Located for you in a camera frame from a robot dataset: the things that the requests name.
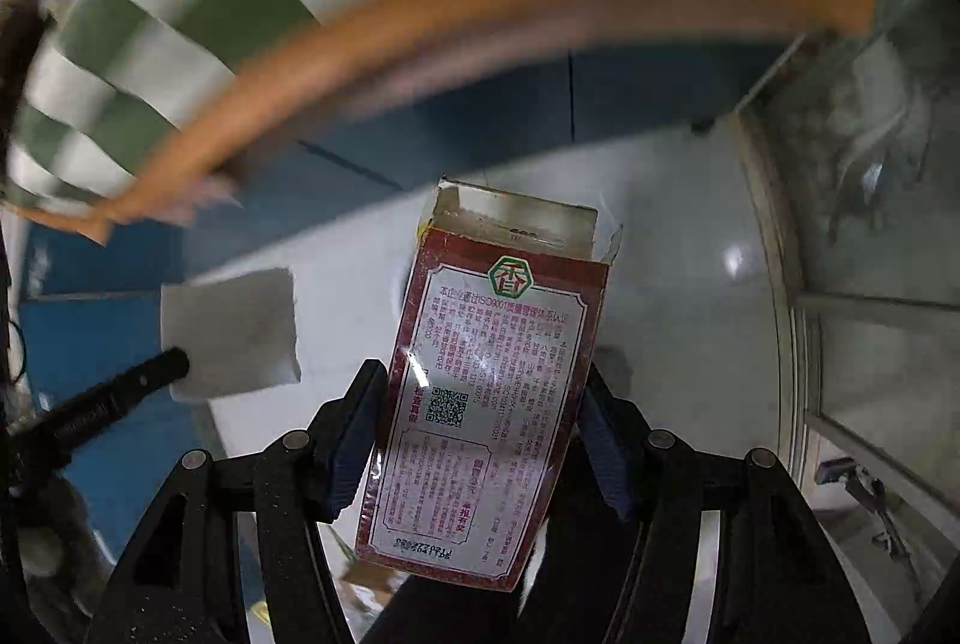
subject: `orange trim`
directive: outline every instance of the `orange trim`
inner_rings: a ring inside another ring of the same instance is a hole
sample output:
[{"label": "orange trim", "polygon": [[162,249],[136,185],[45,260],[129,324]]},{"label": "orange trim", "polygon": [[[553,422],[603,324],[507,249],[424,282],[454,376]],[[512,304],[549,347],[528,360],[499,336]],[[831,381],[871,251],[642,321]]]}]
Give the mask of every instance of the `orange trim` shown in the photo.
[{"label": "orange trim", "polygon": [[[202,176],[256,141],[285,118],[399,61],[424,43],[439,42],[472,25],[509,18],[564,0],[369,0],[328,24],[306,29],[253,58],[232,84],[147,160],[138,181],[99,203],[86,219],[40,212],[60,229],[100,240],[109,221],[143,219]],[[813,24],[865,32],[872,0],[765,0]]]}]

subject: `printed label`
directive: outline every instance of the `printed label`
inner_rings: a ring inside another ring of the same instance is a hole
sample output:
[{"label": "printed label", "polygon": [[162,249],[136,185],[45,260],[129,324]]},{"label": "printed label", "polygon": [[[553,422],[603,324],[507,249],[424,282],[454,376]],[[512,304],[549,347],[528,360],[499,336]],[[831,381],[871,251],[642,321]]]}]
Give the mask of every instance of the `printed label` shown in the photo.
[{"label": "printed label", "polygon": [[382,555],[492,579],[517,556],[587,306],[509,259],[499,281],[503,258],[427,277],[373,513]]}]

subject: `dark blue panel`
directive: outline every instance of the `dark blue panel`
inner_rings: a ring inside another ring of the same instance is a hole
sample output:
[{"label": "dark blue panel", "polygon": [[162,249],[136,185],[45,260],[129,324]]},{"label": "dark blue panel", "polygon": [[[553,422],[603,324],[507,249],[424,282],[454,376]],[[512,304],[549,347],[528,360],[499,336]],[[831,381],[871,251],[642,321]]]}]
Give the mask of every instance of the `dark blue panel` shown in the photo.
[{"label": "dark blue panel", "polygon": [[200,213],[184,232],[184,267],[197,275],[396,193],[293,145],[253,172],[241,207],[221,203]]},{"label": "dark blue panel", "polygon": [[[160,296],[28,301],[19,306],[30,384],[56,405],[160,351]],[[168,390],[75,452],[64,476],[83,494],[90,524],[119,556],[157,489],[198,446],[189,407]]]},{"label": "dark blue panel", "polygon": [[568,61],[501,73],[309,140],[404,189],[568,146]]},{"label": "dark blue panel", "polygon": [[182,230],[159,222],[117,225],[107,246],[33,224],[21,299],[41,294],[150,291],[184,280]]},{"label": "dark blue panel", "polygon": [[731,111],[784,51],[779,43],[671,43],[573,58],[577,143]]}]

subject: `plastic wrapper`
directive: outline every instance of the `plastic wrapper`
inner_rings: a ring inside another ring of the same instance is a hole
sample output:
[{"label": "plastic wrapper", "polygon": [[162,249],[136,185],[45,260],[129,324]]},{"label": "plastic wrapper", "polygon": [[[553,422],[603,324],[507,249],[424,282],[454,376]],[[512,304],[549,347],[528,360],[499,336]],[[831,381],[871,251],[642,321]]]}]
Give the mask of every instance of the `plastic wrapper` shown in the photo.
[{"label": "plastic wrapper", "polygon": [[512,590],[587,379],[596,211],[445,181],[419,231],[359,558]]}]

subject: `black cable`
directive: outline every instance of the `black cable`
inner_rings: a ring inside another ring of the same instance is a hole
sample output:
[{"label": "black cable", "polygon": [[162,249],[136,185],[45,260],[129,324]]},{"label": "black cable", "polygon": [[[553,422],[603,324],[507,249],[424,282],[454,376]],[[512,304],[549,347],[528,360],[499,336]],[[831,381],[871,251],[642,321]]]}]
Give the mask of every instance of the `black cable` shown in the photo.
[{"label": "black cable", "polygon": [[17,324],[12,318],[9,320],[11,327],[16,330],[16,337],[20,339],[20,350],[23,353],[23,357],[20,360],[20,371],[17,372],[16,376],[11,377],[10,386],[15,387],[20,383],[22,379],[27,374],[27,342],[23,337],[23,330],[20,325]]}]

